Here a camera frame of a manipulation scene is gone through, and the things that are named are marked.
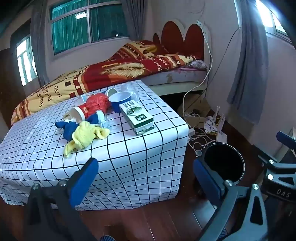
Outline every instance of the comforter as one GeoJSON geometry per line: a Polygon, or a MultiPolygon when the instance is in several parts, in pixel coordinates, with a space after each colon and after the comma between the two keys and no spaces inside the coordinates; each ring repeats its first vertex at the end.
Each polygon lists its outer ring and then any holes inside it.
{"type": "Polygon", "coordinates": [[[162,46],[150,41],[127,43],[108,60],[62,74],[32,93],[15,108],[11,125],[69,98],[172,70],[195,59],[195,56],[168,54],[162,46]]]}

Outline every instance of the red plastic bag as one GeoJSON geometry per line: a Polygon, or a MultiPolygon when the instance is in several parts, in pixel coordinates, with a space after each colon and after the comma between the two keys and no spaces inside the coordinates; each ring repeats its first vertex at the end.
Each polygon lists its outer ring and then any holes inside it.
{"type": "Polygon", "coordinates": [[[104,114],[107,113],[107,109],[110,107],[110,101],[108,96],[102,93],[91,95],[86,101],[86,107],[88,108],[89,116],[94,114],[97,110],[101,110],[104,114]]]}

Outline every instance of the green and white box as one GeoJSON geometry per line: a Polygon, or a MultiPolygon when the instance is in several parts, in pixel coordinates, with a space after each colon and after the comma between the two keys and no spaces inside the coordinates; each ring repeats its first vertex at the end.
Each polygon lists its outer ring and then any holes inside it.
{"type": "Polygon", "coordinates": [[[123,116],[137,136],[154,129],[153,116],[134,100],[119,105],[123,116]]]}

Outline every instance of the blue paper cup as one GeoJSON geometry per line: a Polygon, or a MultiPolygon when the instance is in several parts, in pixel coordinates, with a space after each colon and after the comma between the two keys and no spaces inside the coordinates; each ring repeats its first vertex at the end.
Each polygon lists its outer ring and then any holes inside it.
{"type": "Polygon", "coordinates": [[[119,107],[120,104],[130,100],[131,100],[131,94],[128,91],[117,92],[109,97],[111,106],[116,113],[121,113],[120,107],[119,107]]]}

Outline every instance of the table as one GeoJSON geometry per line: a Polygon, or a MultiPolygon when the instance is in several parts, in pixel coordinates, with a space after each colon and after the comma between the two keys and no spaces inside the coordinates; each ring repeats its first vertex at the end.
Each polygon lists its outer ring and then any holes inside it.
{"type": "MultiPolygon", "coordinates": [[[[74,106],[77,97],[15,123],[0,145],[0,195],[4,201],[26,203],[34,183],[56,185],[90,157],[98,160],[99,172],[77,210],[132,209],[174,198],[188,125],[142,81],[131,83],[139,92],[140,105],[154,117],[155,128],[144,135],[136,136],[122,114],[109,108],[107,116],[114,120],[110,135],[65,158],[67,141],[54,123],[74,106]]],[[[112,87],[118,90],[121,84],[108,88],[112,87]]]]}

